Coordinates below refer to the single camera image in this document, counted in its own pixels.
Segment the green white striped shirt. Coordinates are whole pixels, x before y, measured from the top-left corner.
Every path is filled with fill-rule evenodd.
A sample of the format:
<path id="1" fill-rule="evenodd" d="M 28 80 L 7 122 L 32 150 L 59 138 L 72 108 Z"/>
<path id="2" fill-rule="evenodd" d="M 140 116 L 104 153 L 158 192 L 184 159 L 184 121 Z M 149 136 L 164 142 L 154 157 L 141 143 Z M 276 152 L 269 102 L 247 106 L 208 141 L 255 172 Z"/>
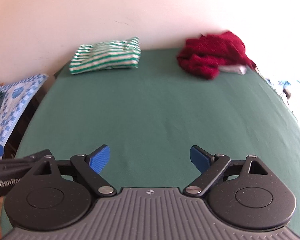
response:
<path id="1" fill-rule="evenodd" d="M 97 70 L 137 68 L 140 56 L 138 37 L 82 44 L 69 63 L 69 71 L 72 75 L 77 75 Z"/>

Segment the green table cloth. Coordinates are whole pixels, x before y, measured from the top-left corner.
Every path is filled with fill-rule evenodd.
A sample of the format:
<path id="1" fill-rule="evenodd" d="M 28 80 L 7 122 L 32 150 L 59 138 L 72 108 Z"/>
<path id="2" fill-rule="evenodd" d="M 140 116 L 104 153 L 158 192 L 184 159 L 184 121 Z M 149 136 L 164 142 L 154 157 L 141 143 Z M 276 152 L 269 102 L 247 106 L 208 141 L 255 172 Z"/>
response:
<path id="1" fill-rule="evenodd" d="M 48 149 L 56 159 L 103 144 L 102 177 L 113 187 L 184 188 L 199 175 L 198 145 L 242 160 L 257 155 L 295 194 L 289 227 L 300 236 L 300 128 L 256 72 L 190 75 L 177 50 L 143 51 L 136 69 L 72 75 L 64 66 L 36 110 L 17 158 Z"/>

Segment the blue floral cloth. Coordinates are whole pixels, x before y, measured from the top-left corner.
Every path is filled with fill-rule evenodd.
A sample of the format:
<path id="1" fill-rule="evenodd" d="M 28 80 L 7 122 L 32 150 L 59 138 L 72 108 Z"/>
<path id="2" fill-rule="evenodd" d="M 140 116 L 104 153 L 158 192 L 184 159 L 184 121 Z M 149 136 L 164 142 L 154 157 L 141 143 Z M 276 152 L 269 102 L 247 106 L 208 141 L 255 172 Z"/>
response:
<path id="1" fill-rule="evenodd" d="M 46 74 L 37 74 L 0 87 L 0 91 L 5 93 L 0 107 L 1 146 L 6 144 L 21 115 L 47 78 Z"/>

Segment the dark red knit sweater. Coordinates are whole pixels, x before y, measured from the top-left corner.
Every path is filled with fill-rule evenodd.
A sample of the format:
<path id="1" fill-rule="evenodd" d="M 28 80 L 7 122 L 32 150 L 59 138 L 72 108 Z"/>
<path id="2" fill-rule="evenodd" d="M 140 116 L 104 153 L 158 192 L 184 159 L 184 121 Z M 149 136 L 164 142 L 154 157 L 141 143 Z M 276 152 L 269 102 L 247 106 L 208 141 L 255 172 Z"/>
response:
<path id="1" fill-rule="evenodd" d="M 230 31 L 187 39 L 177 61 L 184 71 L 207 80 L 219 75 L 220 66 L 243 65 L 256 69 L 245 53 L 243 41 Z"/>

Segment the white folded garment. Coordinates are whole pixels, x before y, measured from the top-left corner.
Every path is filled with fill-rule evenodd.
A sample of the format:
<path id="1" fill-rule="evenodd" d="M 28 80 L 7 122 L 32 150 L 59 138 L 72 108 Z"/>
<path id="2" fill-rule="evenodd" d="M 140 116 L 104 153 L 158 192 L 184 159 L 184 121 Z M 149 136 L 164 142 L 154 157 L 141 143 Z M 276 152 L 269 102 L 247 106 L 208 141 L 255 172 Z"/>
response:
<path id="1" fill-rule="evenodd" d="M 238 75 L 245 75 L 247 72 L 246 66 L 237 64 L 237 65 L 229 65 L 229 66 L 219 66 L 218 69 L 221 72 L 226 72 L 226 73 L 235 73 Z"/>

